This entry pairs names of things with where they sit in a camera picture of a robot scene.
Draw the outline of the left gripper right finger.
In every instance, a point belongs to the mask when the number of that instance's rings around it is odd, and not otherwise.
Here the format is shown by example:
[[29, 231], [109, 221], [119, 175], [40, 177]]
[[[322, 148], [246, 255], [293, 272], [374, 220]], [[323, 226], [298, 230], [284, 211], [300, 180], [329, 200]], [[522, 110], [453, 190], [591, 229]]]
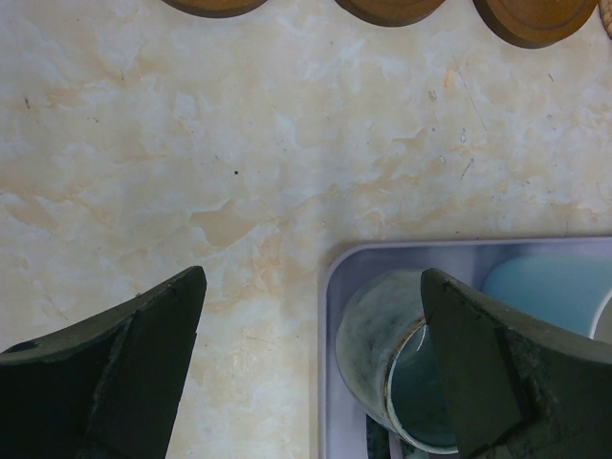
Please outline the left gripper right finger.
[[610, 457], [610, 344], [437, 269], [422, 273], [421, 295], [461, 457]]

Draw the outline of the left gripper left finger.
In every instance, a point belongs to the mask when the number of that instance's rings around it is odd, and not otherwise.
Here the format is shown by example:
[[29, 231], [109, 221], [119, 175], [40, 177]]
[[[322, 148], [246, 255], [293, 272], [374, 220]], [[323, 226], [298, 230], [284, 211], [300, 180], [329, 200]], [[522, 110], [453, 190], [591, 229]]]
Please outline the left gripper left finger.
[[164, 458], [197, 337], [200, 266], [1, 354], [4, 458]]

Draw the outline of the white mug blue handle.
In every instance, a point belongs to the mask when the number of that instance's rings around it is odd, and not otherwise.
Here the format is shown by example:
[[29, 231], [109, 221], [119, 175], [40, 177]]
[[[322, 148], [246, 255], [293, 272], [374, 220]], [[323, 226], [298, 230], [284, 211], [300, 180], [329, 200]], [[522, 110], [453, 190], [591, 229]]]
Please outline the white mug blue handle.
[[590, 339], [611, 342], [611, 259], [526, 255], [505, 261], [481, 291], [516, 310]]

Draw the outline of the dark wooden coaster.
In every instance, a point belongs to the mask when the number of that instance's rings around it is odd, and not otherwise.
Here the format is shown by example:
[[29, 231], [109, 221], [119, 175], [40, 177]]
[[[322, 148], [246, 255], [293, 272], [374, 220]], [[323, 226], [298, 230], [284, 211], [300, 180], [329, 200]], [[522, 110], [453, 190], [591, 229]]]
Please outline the dark wooden coaster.
[[473, 0], [485, 24], [516, 47], [539, 49], [577, 32], [596, 0]]
[[266, 0], [164, 0], [164, 2], [192, 15], [206, 18], [230, 18], [253, 11]]

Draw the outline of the woven rattan coaster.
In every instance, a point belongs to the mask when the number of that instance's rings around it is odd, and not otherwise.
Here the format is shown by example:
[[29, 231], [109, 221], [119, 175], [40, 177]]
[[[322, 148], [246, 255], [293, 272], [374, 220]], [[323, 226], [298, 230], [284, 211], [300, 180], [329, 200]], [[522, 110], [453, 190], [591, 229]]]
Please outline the woven rattan coaster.
[[612, 38], [612, 0], [599, 0], [601, 24], [609, 38]]

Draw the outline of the brown wooden coaster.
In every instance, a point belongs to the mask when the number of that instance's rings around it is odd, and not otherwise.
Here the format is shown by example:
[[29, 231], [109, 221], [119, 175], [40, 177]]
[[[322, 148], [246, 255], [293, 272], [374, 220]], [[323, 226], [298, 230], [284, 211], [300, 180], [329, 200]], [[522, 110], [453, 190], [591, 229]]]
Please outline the brown wooden coaster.
[[337, 0], [336, 3], [367, 23], [403, 27], [425, 19], [444, 0]]

